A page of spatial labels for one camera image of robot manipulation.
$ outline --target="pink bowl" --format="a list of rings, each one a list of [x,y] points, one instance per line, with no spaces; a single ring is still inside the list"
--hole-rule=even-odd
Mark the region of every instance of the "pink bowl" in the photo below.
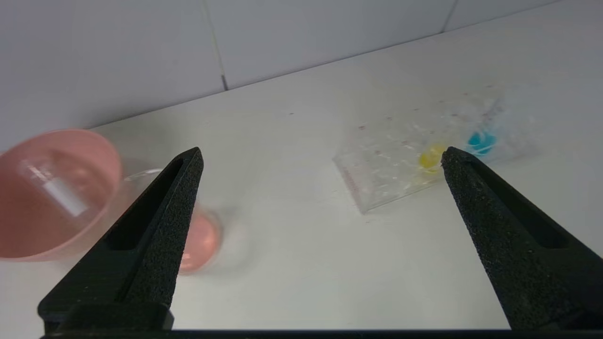
[[[72,220],[18,173],[24,159],[50,155],[57,168],[63,167],[63,179],[98,206],[96,216],[83,227],[74,227]],[[73,166],[73,161],[81,166]],[[2,154],[0,260],[54,260],[92,246],[110,226],[104,221],[121,177],[121,161],[113,145],[87,130],[52,131]]]

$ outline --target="white wall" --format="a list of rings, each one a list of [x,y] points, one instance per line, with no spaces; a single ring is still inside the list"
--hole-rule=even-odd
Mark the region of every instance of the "white wall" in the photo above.
[[[0,152],[223,89],[199,0],[0,1]]]
[[[548,2],[1,0],[0,151]]]
[[[446,31],[529,10],[558,0],[458,0]]]
[[[439,33],[454,0],[209,0],[239,87]]]

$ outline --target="blue object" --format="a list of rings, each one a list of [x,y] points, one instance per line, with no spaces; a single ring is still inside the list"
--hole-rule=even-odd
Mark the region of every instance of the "blue object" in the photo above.
[[[496,137],[487,131],[475,132],[467,143],[470,153],[477,156],[485,156],[496,145]]]

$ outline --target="white table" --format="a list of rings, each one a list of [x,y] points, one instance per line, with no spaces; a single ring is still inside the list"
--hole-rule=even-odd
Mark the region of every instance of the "white table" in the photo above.
[[[199,146],[199,199],[224,227],[178,278],[175,328],[507,328],[445,184],[360,215],[332,157],[388,112],[489,82],[540,83],[546,148],[494,169],[603,254],[603,2],[564,1],[114,122],[128,173]],[[42,333],[73,260],[0,264],[2,337]]]

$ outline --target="yellow object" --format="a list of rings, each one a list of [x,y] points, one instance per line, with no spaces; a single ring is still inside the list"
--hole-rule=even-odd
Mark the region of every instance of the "yellow object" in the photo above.
[[[443,144],[433,144],[425,152],[421,154],[418,159],[419,165],[426,169],[427,173],[436,173],[438,167],[436,167],[442,159],[442,153],[446,151],[446,146]]]

